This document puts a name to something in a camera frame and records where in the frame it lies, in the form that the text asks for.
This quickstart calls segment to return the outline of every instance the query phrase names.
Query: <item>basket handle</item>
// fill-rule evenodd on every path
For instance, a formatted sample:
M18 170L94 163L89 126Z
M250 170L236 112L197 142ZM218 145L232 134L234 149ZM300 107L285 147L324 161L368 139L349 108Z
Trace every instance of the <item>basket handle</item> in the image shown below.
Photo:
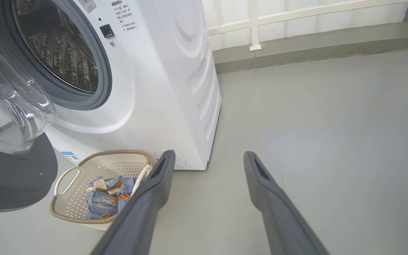
M143 170L141 171L140 175L136 179L135 185L133 186L133 190L131 191L131 195L133 196L134 192L136 189L138 189L139 185L141 184L141 180L143 179L144 174L146 174L146 177L149 176L149 173L152 170L151 165L146 165Z
M58 181L56 182L56 185L55 185L55 196L61 197L62 195L65 194L65 192L67 192L67 190L70 188L70 186L72 186L72 184L75 182L75 180L76 180L76 178L78 177L78 175L80 175L80 168L81 168L80 166L74 166L73 168L70 168L69 170L65 171L65 172L60 176L60 178L58 179ZM74 170L74 169L77 169L77 170L78 170L77 175L75 176L75 178L73 178L73 181L70 182L70 184L68 185L67 189L65 189L62 194L59 194L58 190L59 190L59 188L60 188L60 184L61 184L62 180L64 179L64 177L65 177L68 173L70 173L70 171L72 171L72 170Z

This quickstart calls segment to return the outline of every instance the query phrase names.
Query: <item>basket rim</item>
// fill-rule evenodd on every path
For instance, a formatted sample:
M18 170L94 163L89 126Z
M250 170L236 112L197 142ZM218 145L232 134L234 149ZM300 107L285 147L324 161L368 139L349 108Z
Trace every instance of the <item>basket rim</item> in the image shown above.
M92 155L90 155L89 157L85 158L84 160L82 160L78 166L81 167L84 165L84 163L86 163L87 161L89 161L92 158L101 156L101 155L114 155L114 154L138 154L138 155L143 155L146 157L147 159L147 164L146 165L152 165L152 161L151 161L151 157L147 154L147 152L143 152L143 151L138 151L138 150L116 150L116 151L106 151L106 152L98 152L98 153L94 153ZM59 214L56 212L55 210L55 203L56 200L58 199L57 196L53 196L53 199L50 202L50 213L51 215L55 216L58 219L62 219L64 221L69 221L69 222L74 222L74 223L80 223L80 224L106 224L106 223L110 223L112 221L115 220L116 216L118 215L118 213L116 213L115 215L105 218L105 219L99 219L99 220L88 220L88 219L77 219L77 218L72 218L69 216L65 216L62 214Z

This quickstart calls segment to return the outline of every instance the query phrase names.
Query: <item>dark gray round door cover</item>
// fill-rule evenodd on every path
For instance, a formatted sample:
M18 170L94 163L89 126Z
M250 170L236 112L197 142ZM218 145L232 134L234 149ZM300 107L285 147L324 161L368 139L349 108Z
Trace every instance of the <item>dark gray round door cover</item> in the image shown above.
M57 174L55 151L45 134L25 154L0 152L0 211L18 210L40 201Z

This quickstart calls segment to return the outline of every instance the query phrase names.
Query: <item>baseboard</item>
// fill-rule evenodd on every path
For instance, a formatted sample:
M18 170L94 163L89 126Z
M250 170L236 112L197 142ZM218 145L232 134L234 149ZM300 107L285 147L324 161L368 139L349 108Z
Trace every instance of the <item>baseboard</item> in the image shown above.
M342 29L262 42L213 52L217 74L329 58L408 50L408 22Z

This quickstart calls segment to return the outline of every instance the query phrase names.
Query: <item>metal railing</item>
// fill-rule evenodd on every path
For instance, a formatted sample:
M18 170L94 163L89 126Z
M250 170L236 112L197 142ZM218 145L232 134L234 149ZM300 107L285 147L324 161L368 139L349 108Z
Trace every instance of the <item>metal railing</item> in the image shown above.
M215 12L217 14L217 22L220 24L216 27L208 28L209 35L222 34L230 31L235 31L244 28L251 28L251 46L250 51L260 50L261 44L259 43L259 34L257 27L265 24L290 21L292 19L300 19L310 16L322 15L327 13L335 13L346 10L355 10L360 8L375 7L381 5L393 5L399 3L408 3L408 0L355 0L334 4L326 4L309 8L302 8L298 10L285 11L281 13L275 13L267 16L257 16L257 1L249 0L250 3L250 19L244 21L237 21L228 24L221 24L221 10L218 3L215 1ZM293 5L294 0L288 0L289 6Z

